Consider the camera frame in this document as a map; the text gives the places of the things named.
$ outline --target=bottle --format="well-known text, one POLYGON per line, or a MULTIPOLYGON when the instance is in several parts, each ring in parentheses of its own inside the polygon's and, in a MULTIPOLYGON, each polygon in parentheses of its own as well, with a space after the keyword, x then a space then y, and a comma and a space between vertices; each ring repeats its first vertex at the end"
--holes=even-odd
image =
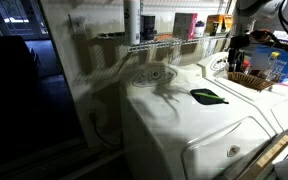
POLYGON ((243 63, 241 64, 241 71, 244 74, 248 74, 248 72, 251 70, 251 63, 249 60, 245 59, 243 63))
POLYGON ((212 30, 210 32, 210 36, 215 36, 216 35, 218 25, 219 25, 219 22, 217 22, 217 21, 213 22, 213 26, 212 26, 212 30))
POLYGON ((204 34, 204 22, 198 21, 195 24, 194 38, 203 37, 203 34, 204 34))
POLYGON ((143 15, 144 14, 144 0, 140 0, 140 14, 143 15))
POLYGON ((129 45, 140 43, 141 2, 140 0, 124 0, 125 40, 129 45))
POLYGON ((259 72, 259 77, 265 80, 272 80, 272 69, 274 67, 275 61, 277 60, 279 52, 272 52, 270 57, 268 58, 268 69, 262 70, 259 72))
POLYGON ((228 79, 229 66, 230 66, 230 64, 226 61, 225 62, 225 66, 224 66, 224 76, 223 76, 223 78, 228 79))
POLYGON ((154 39, 155 15, 141 15, 141 42, 154 39))

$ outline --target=washer control panel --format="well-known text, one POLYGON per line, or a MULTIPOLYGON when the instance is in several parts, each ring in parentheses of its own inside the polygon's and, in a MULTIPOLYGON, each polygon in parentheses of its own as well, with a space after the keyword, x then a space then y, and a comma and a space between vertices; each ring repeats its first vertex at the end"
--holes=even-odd
POLYGON ((218 70, 224 68, 227 64, 227 59, 228 59, 228 57, 224 56, 224 57, 220 57, 220 58, 214 60, 213 63, 211 64, 211 70, 218 71, 218 70))
POLYGON ((152 87, 172 81, 177 76, 175 70, 166 66, 152 66, 144 69, 133 80, 133 86, 152 87))

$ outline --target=blue container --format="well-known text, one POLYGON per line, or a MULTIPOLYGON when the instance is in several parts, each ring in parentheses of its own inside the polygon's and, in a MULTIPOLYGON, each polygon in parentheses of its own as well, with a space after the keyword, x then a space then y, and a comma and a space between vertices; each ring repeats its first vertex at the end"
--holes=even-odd
POLYGON ((267 53, 267 58, 269 58, 270 54, 273 51, 279 52, 280 55, 277 58, 277 61, 272 68, 272 71, 273 73, 280 74, 281 76, 279 82, 283 82, 288 79, 288 52, 282 49, 270 48, 268 46, 259 45, 255 48, 254 53, 267 53))

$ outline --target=laundry room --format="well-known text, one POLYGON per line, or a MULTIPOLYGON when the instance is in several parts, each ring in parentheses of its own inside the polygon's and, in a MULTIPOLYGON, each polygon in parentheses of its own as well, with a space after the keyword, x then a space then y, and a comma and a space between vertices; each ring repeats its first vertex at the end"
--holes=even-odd
POLYGON ((287 0, 39 6, 87 146, 111 158, 66 179, 116 152, 135 180, 234 179, 288 130, 287 0))

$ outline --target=dryer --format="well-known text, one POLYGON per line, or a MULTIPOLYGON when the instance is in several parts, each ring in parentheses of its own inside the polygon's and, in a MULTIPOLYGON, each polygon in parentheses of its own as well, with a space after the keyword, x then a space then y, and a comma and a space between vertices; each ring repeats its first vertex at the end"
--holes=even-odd
POLYGON ((251 104, 202 77, 195 64, 142 65, 120 81, 125 156, 135 180, 220 176, 275 132, 251 104), (225 102, 197 101, 208 89, 225 102))
POLYGON ((219 52, 199 61, 197 64, 202 67, 203 77, 255 106, 276 133, 286 131, 288 129, 288 80, 276 83, 261 92, 244 87, 227 79, 223 62, 227 56, 227 52, 219 52))

